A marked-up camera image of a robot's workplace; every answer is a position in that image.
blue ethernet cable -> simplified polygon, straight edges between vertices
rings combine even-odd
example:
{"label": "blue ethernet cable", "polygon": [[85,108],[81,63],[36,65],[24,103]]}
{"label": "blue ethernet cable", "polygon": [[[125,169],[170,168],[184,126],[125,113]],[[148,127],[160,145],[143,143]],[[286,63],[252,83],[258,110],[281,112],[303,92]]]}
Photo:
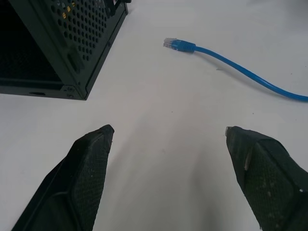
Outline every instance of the blue ethernet cable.
{"label": "blue ethernet cable", "polygon": [[232,62],[231,60],[221,56],[220,54],[217,54],[213,51],[210,51],[208,49],[202,48],[202,47],[197,47],[196,44],[191,43],[191,42],[186,42],[183,40],[179,40],[176,38],[167,38],[164,41],[164,47],[168,47],[177,51],[183,51],[183,52],[201,52],[207,55],[210,55],[228,65],[231,67],[235,68],[239,72],[243,73],[247,77],[251,78],[255,82],[261,84],[262,86],[274,91],[275,93],[278,93],[280,95],[283,95],[287,98],[293,99],[293,100],[298,100],[298,101],[308,101],[308,96],[304,95],[297,95],[291,92],[288,92],[286,90],[283,90],[281,88],[276,87],[275,85],[267,82],[265,79],[262,79],[261,77],[257,76],[256,74],[252,73],[251,71],[248,71],[247,69],[243,68],[242,66]]}

